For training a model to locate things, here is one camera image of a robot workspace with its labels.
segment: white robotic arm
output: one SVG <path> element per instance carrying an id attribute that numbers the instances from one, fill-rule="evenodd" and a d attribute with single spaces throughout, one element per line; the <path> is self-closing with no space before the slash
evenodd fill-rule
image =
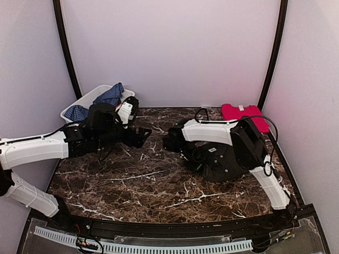
<path id="1" fill-rule="evenodd" d="M 266 192 L 273 212 L 290 217 L 295 203 L 278 175 L 261 134 L 249 118 L 239 121 L 179 121 L 163 137 L 165 150 L 179 152 L 186 160 L 204 163 L 204 155 L 195 146 L 196 141 L 224 143 L 233 146 L 235 160 L 258 180 Z"/>
<path id="2" fill-rule="evenodd" d="M 97 104 L 90 107 L 87 120 L 80 124 L 71 123 L 41 136 L 0 140 L 0 196 L 17 200 L 47 217 L 67 213 L 62 198 L 35 188 L 11 168 L 34 161 L 79 157 L 117 142 L 140 148 L 151 130 L 139 128 L 137 133 L 128 127 L 137 109 L 138 100 L 134 97 L 127 98 L 118 108 Z"/>

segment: white basket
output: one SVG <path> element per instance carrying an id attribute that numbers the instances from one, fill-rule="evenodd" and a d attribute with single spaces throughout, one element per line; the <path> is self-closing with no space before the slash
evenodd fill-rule
<path id="1" fill-rule="evenodd" d="M 98 86 L 97 88 L 93 89 L 92 91 L 90 91 L 89 93 L 85 94 L 83 97 L 81 97 L 80 99 L 78 99 L 75 103 L 73 103 L 72 105 L 68 106 L 67 108 L 65 108 L 61 113 L 60 116 L 62 119 L 65 120 L 66 123 L 70 123 L 72 122 L 72 120 L 68 119 L 67 117 L 65 117 L 65 113 L 66 111 L 74 106 L 74 105 L 80 105 L 84 108 L 90 108 L 90 106 L 93 104 L 93 101 L 99 96 L 102 95 L 103 93 L 105 93 L 106 91 L 108 91 L 109 89 L 111 89 L 113 86 L 109 86 L 109 85 L 101 85 Z M 130 91 L 125 89 L 122 93 L 122 97 L 121 97 L 121 102 L 123 102 L 127 97 L 129 96 L 135 96 L 135 92 Z"/>

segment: white panel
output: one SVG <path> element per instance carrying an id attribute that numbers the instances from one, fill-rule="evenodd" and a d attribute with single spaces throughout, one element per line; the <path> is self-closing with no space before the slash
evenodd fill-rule
<path id="1" fill-rule="evenodd" d="M 63 124 L 60 112 L 75 100 L 52 1 L 1 0 L 0 137 L 49 133 Z M 15 167 L 45 190 L 55 160 Z M 0 197 L 0 254 L 14 254 L 29 209 Z"/>
<path id="2" fill-rule="evenodd" d="M 280 1 L 63 1 L 82 91 L 122 82 L 141 107 L 256 104 Z"/>
<path id="3" fill-rule="evenodd" d="M 306 203 L 339 253 L 339 2 L 289 1 L 264 114 Z"/>

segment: brown marble tabletop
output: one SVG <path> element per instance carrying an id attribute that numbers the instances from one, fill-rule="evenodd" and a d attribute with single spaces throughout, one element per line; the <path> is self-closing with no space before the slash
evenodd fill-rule
<path id="1" fill-rule="evenodd" d="M 179 154 L 163 149 L 168 128 L 193 118 L 196 110 L 141 108 L 134 126 L 153 130 L 141 149 L 116 144 L 104 161 L 94 153 L 62 160 L 49 193 L 63 197 L 72 214 L 125 222 L 217 222 L 271 213 L 269 199 L 251 174 L 211 183 L 187 170 Z M 209 114 L 222 120 L 219 108 Z M 271 150 L 271 141 L 264 137 Z M 273 161 L 293 193 L 276 154 Z"/>

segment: blue cloth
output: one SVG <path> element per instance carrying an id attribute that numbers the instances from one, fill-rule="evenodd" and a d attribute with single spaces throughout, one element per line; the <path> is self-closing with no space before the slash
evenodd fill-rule
<path id="1" fill-rule="evenodd" d="M 103 93 L 102 95 L 98 96 L 94 101 L 93 104 L 99 103 L 109 103 L 113 106 L 118 106 L 121 103 L 122 92 L 124 91 L 123 86 L 121 83 L 115 84 L 111 89 Z M 73 122 L 83 121 L 88 117 L 89 110 L 80 106 L 74 105 L 70 107 L 66 113 L 64 114 L 65 117 L 72 120 Z"/>
<path id="2" fill-rule="evenodd" d="M 99 103 L 109 103 L 113 106 L 118 106 L 121 103 L 121 97 L 123 92 L 123 86 L 121 83 L 115 84 L 111 89 L 109 89 L 107 92 L 103 93 L 102 95 L 98 96 L 93 101 L 93 104 L 99 104 Z"/>
<path id="3" fill-rule="evenodd" d="M 73 122 L 78 122 L 85 120 L 88 117 L 88 113 L 88 109 L 80 105 L 74 105 L 66 111 L 64 116 L 72 120 Z"/>

